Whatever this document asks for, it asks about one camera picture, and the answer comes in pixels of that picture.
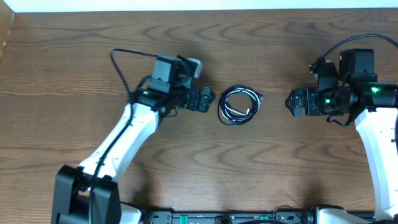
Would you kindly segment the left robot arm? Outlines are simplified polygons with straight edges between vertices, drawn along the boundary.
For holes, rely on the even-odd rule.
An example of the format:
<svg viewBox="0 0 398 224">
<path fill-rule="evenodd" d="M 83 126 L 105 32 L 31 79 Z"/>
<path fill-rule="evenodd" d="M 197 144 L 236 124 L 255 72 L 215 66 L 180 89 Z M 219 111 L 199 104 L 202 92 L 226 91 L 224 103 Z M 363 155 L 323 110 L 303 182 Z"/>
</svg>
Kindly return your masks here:
<svg viewBox="0 0 398 224">
<path fill-rule="evenodd" d="M 155 56 L 152 74 L 128 91 L 123 114 L 103 143 L 77 167 L 64 165 L 57 173 L 52 223 L 141 223 L 141 210 L 121 202 L 119 183 L 171 111 L 208 111 L 214 93 L 192 84 L 202 69 L 199 59 Z"/>
</svg>

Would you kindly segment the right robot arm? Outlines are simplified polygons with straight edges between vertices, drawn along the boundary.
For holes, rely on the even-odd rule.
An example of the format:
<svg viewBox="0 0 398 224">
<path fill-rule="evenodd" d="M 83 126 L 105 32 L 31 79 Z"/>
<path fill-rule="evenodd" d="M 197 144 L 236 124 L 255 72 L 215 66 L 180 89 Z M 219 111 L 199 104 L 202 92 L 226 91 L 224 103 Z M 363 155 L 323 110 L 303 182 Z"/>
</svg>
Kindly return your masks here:
<svg viewBox="0 0 398 224">
<path fill-rule="evenodd" d="M 285 106 L 295 117 L 355 125 L 374 187 L 373 223 L 397 223 L 397 85 L 377 80 L 372 49 L 344 50 L 337 67 L 323 60 L 315 76 L 317 86 L 293 89 Z"/>
</svg>

